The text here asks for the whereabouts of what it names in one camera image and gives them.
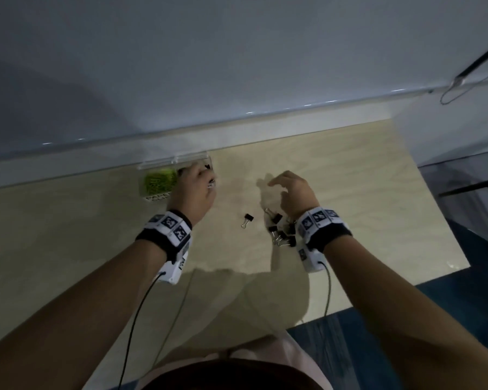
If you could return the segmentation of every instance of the table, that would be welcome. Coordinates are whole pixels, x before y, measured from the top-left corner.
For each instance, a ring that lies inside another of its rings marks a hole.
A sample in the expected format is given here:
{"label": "table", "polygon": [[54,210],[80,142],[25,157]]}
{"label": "table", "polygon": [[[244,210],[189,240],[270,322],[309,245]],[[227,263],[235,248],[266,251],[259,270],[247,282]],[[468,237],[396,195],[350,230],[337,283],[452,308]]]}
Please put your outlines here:
{"label": "table", "polygon": [[[126,380],[176,347],[203,354],[324,314],[326,273],[306,274],[295,249],[274,248],[266,229],[263,209],[279,210],[281,191],[267,182],[287,169],[413,284],[469,266],[390,121],[210,155],[217,200],[194,230],[178,285],[157,284],[148,296]],[[135,166],[0,189],[0,337],[130,244],[162,206],[138,197]],[[246,213],[255,219],[241,229]],[[350,306],[332,273],[329,313]],[[128,328],[87,388],[116,384],[127,337]]]}

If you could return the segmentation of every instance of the thin cord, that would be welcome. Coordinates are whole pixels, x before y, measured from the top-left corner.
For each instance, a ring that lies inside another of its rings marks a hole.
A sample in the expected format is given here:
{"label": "thin cord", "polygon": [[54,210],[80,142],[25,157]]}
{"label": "thin cord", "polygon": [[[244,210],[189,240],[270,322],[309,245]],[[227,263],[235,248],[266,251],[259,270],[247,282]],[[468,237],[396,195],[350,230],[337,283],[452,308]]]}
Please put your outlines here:
{"label": "thin cord", "polygon": [[325,305],[325,313],[324,316],[327,316],[327,311],[329,310],[329,301],[331,300],[331,273],[329,272],[329,269],[323,262],[318,262],[319,264],[322,264],[327,272],[327,279],[328,279],[328,285],[329,289],[327,291],[327,303]]}
{"label": "thin cord", "polygon": [[121,371],[121,377],[119,378],[119,385],[117,385],[117,390],[119,390],[121,388],[121,383],[123,382],[123,376],[125,375],[126,362],[129,359],[130,342],[132,341],[132,333],[134,332],[134,326],[136,325],[137,315],[139,314],[139,311],[141,310],[141,307],[143,306],[143,302],[145,301],[148,293],[150,293],[150,290],[152,289],[153,285],[155,285],[157,280],[165,274],[166,274],[165,272],[161,272],[161,273],[159,273],[159,275],[157,275],[157,277],[153,280],[152,284],[150,285],[147,292],[145,293],[145,296],[141,300],[139,307],[137,308],[136,316],[134,316],[134,321],[132,322],[132,328],[130,329],[129,343],[126,346],[125,362],[123,363],[123,371]]}
{"label": "thin cord", "polygon": [[177,321],[177,319],[179,318],[179,314],[181,313],[182,311],[182,307],[184,306],[184,301],[186,301],[186,296],[188,295],[188,291],[190,290],[190,285],[191,285],[191,281],[192,279],[194,278],[194,273],[195,273],[195,270],[196,268],[194,268],[194,270],[192,271],[191,273],[191,276],[190,276],[190,281],[188,282],[188,286],[186,286],[186,291],[184,292],[184,296],[182,297],[182,301],[181,301],[181,305],[179,305],[179,310],[177,311],[177,314],[175,315],[175,318],[174,318],[174,321],[172,322],[172,326],[170,327],[169,331],[168,331],[168,334],[166,334],[166,337],[164,337],[164,341],[163,343],[161,344],[161,348],[159,349],[159,351],[157,352],[157,357],[156,359],[153,361],[153,365],[155,366],[157,364],[157,360],[159,359],[159,355],[161,355],[161,352],[163,351],[163,348],[164,348],[164,345],[166,344],[166,341],[168,341],[168,337],[170,336],[170,334],[172,333],[172,330],[174,329],[175,327],[175,323]]}
{"label": "thin cord", "polygon": [[485,80],[487,80],[487,79],[488,79],[488,76],[487,76],[486,78],[484,78],[484,79],[480,80],[479,82],[476,82],[475,84],[473,84],[473,85],[472,85],[472,87],[470,87],[468,90],[463,91],[463,92],[462,92],[460,95],[458,95],[457,97],[452,98],[450,101],[443,102],[443,98],[444,98],[444,96],[445,96],[445,95],[446,95],[448,92],[450,92],[450,91],[451,91],[451,90],[454,88],[454,85],[452,85],[452,84],[451,84],[451,85],[450,85],[450,87],[447,89],[447,91],[446,91],[446,92],[444,92],[444,93],[442,94],[441,98],[439,99],[439,103],[440,103],[441,105],[448,105],[448,104],[450,104],[452,101],[457,100],[459,97],[464,96],[464,95],[465,95],[465,94],[467,94],[467,93],[468,93],[470,90],[472,90],[473,88],[475,88],[475,87],[476,87],[476,86],[478,86],[479,84],[483,83],[483,82],[484,82]]}

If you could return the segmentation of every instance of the human arm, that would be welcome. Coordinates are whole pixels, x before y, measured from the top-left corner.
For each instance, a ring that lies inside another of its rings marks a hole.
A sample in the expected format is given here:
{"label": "human arm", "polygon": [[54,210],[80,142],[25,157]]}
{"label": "human arm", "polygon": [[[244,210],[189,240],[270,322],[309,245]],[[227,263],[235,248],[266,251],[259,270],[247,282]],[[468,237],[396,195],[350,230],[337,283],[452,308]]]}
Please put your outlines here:
{"label": "human arm", "polygon": [[[287,189],[282,209],[298,218],[319,206],[307,182],[287,171],[270,182]],[[488,349],[448,313],[351,236],[324,248],[351,303],[412,389],[488,389]]]}
{"label": "human arm", "polygon": [[[186,169],[169,209],[195,225],[215,198],[212,178]],[[0,389],[81,389],[165,261],[156,244],[137,240],[33,314],[0,341]]]}

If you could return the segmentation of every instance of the person's left forearm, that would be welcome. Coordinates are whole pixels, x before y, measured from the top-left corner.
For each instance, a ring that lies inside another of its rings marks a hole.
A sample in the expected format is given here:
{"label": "person's left forearm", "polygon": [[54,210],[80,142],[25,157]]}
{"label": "person's left forearm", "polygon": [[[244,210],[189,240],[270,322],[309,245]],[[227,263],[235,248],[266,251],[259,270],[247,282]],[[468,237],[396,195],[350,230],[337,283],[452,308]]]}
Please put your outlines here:
{"label": "person's left forearm", "polygon": [[0,341],[0,389],[81,389],[166,260],[138,240]]}

